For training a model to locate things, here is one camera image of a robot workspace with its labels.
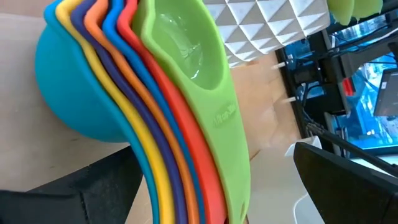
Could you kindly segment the large teal measuring cup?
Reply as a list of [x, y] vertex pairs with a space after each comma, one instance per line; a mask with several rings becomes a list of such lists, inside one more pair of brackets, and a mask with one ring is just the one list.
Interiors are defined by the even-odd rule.
[[129, 142], [146, 178], [153, 224], [160, 224], [159, 201], [144, 148], [116, 103], [95, 77], [78, 42], [58, 21], [54, 0], [35, 53], [35, 76], [49, 108], [69, 128], [99, 141]]

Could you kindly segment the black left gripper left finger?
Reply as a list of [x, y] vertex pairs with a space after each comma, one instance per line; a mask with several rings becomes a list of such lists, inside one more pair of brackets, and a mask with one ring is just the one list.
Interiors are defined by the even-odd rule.
[[125, 224], [142, 177], [126, 147], [30, 191], [0, 190], [0, 224]]

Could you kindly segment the yellow measuring cup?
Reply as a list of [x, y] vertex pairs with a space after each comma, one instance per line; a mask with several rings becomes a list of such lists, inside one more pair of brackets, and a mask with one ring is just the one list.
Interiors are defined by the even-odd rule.
[[[55, 8], [55, 14], [60, 23], [66, 28], [67, 31], [69, 31], [69, 33], [73, 36], [73, 38], [79, 43], [80, 48], [83, 51], [83, 44], [85, 43], [85, 38], [82, 35], [80, 35], [80, 33], [75, 29], [75, 26], [72, 24], [71, 21], [72, 10], [74, 10], [74, 8], [76, 8], [76, 5], [79, 3], [80, 0], [62, 0]], [[100, 76], [95, 73], [93, 66], [90, 65], [86, 53], [84, 51], [83, 53], [91, 69], [91, 78], [90, 78], [91, 81], [96, 82], [106, 90], [105, 86], [100, 82], [99, 79]], [[156, 201], [156, 196], [157, 196], [155, 192], [156, 188], [151, 187], [153, 181], [153, 175], [149, 167], [149, 161], [145, 158], [145, 154], [143, 149], [141, 148], [141, 142], [139, 141], [138, 134], [132, 128], [132, 124], [128, 121], [127, 116], [123, 113], [121, 107], [118, 106], [116, 100], [113, 99], [110, 92], [107, 90], [106, 92], [107, 92], [106, 99], [108, 101], [108, 104], [110, 105], [112, 112], [114, 114], [121, 116], [121, 126], [123, 128], [123, 131], [125, 132], [125, 135], [129, 139], [129, 142], [131, 143], [132, 149], [139, 161], [139, 165], [146, 178], [147, 187], [149, 189], [149, 194], [150, 194], [150, 202], [152, 206], [153, 222], [154, 224], [156, 224], [159, 221], [159, 211], [158, 208], [156, 207], [158, 205], [158, 202]]]

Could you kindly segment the orange measuring cup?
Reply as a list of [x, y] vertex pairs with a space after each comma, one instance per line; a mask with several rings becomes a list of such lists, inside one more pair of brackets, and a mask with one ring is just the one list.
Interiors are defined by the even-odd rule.
[[[92, 7], [92, 9], [88, 11], [88, 15], [85, 19], [85, 25], [87, 26], [87, 29], [90, 30], [91, 34], [93, 34], [94, 38], [97, 39], [97, 41], [109, 52], [110, 56], [112, 56], [112, 58], [115, 60], [116, 66], [119, 66], [117, 64], [117, 57], [113, 55], [114, 45], [106, 37], [103, 30], [104, 19], [108, 15], [108, 12], [110, 10], [108, 6], [109, 0], [96, 0], [96, 3]], [[127, 79], [126, 81], [130, 85], [130, 87], [136, 91], [136, 89], [128, 82]]]

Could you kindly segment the small blue measuring cup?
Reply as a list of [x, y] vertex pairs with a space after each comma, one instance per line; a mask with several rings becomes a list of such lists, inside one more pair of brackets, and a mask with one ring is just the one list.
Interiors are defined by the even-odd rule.
[[175, 224], [206, 224], [201, 185], [190, 149], [197, 139], [190, 137], [194, 130], [172, 102], [177, 89], [131, 29], [137, 5], [137, 0], [111, 0], [103, 30], [114, 45], [113, 55], [123, 75], [143, 97], [168, 142], [160, 150], [172, 185]]

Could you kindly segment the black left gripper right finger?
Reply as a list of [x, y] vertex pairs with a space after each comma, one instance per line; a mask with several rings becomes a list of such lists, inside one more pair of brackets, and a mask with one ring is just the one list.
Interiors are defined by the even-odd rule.
[[398, 178], [305, 142], [294, 164], [325, 224], [398, 224]]

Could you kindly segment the green measuring cup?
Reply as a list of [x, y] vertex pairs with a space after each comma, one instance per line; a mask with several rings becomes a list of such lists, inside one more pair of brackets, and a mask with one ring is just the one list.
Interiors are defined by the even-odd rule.
[[190, 105], [220, 173], [229, 224], [249, 205], [249, 153], [218, 28], [202, 0], [139, 0], [132, 29]]

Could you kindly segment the succulent plant in white pot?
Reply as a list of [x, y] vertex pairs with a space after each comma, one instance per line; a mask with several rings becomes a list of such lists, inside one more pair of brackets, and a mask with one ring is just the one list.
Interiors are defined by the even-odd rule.
[[380, 13], [383, 0], [203, 0], [231, 68], [302, 40], [334, 19], [348, 25]]

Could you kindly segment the purple measuring cup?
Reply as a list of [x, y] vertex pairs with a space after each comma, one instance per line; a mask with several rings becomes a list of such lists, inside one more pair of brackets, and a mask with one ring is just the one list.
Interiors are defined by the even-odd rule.
[[127, 83], [124, 75], [109, 52], [94, 38], [85, 25], [88, 11], [96, 0], [80, 0], [72, 10], [71, 21], [75, 29], [85, 38], [83, 51], [90, 65], [99, 75], [100, 82], [138, 134], [141, 148], [153, 175], [151, 187], [156, 190], [156, 206], [159, 221], [156, 224], [188, 224], [187, 207], [180, 173], [162, 125], [149, 111], [142, 98]]

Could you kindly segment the red measuring cup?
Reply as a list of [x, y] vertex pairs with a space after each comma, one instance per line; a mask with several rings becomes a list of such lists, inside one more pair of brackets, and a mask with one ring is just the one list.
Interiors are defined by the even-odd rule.
[[132, 62], [133, 69], [143, 75], [145, 81], [152, 79], [151, 90], [157, 90], [159, 105], [170, 110], [170, 115], [178, 126], [178, 140], [185, 141], [183, 153], [189, 166], [200, 210], [200, 220], [204, 224], [223, 224], [228, 211], [217, 168], [191, 109], [179, 89], [170, 81], [151, 53], [131, 29], [131, 22], [137, 10], [138, 0], [114, 0], [112, 6], [119, 9], [116, 28], [127, 42], [123, 54]]

